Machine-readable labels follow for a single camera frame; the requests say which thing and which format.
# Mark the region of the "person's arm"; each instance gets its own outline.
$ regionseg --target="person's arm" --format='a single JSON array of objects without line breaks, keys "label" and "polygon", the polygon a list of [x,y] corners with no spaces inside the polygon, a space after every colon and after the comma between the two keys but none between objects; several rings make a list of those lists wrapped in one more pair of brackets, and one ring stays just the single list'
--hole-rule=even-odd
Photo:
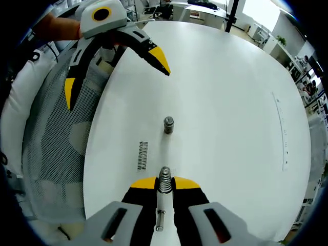
[{"label": "person's arm", "polygon": [[80,22],[68,18],[56,18],[47,14],[33,28],[36,36],[44,40],[74,40],[82,37]]}]

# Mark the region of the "yellow circular logo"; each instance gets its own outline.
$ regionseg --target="yellow circular logo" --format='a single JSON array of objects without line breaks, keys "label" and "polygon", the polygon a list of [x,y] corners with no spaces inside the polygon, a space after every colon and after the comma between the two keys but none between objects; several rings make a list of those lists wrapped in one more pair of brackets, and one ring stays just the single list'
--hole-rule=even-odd
[{"label": "yellow circular logo", "polygon": [[106,20],[111,14],[112,10],[110,8],[100,7],[93,12],[92,18],[96,22],[102,22]]}]

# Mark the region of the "black pole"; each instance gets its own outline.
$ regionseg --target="black pole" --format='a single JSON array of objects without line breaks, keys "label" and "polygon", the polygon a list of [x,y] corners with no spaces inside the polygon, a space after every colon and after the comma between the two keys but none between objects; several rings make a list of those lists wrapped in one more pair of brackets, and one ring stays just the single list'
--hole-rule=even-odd
[{"label": "black pole", "polygon": [[232,24],[236,23],[235,15],[237,12],[238,2],[239,2],[239,0],[234,0],[234,3],[232,4],[232,9],[231,9],[231,12],[229,15],[229,19],[227,21],[227,27],[225,29],[226,32],[230,32]]}]

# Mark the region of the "window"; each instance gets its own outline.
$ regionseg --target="window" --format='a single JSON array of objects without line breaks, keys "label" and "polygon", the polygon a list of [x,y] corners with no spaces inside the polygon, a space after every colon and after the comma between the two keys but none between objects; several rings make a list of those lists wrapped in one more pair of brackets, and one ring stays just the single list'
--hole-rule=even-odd
[{"label": "window", "polygon": [[[313,71],[313,69],[311,69],[311,70],[309,71],[309,75],[312,77],[313,74],[314,74],[314,71]],[[313,81],[313,80],[316,82],[316,86],[318,86],[318,85],[321,83],[321,79],[318,78],[318,76],[315,75],[315,74],[314,74],[314,76],[311,78],[311,81]]]},{"label": "window", "polygon": [[271,0],[246,0],[242,12],[273,31],[280,9]]}]

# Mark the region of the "white wall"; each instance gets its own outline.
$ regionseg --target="white wall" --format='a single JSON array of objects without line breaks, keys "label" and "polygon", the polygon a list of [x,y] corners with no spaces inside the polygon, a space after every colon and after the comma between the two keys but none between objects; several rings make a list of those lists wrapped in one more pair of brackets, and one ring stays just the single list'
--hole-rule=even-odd
[{"label": "white wall", "polygon": [[286,50],[290,55],[298,55],[305,40],[301,34],[297,31],[296,27],[287,19],[287,17],[280,13],[277,24],[272,31],[272,35],[284,37],[286,39]]},{"label": "white wall", "polygon": [[305,56],[307,55],[309,58],[313,55],[314,48],[309,43],[309,41],[306,41],[301,50],[298,52],[297,56]]}]

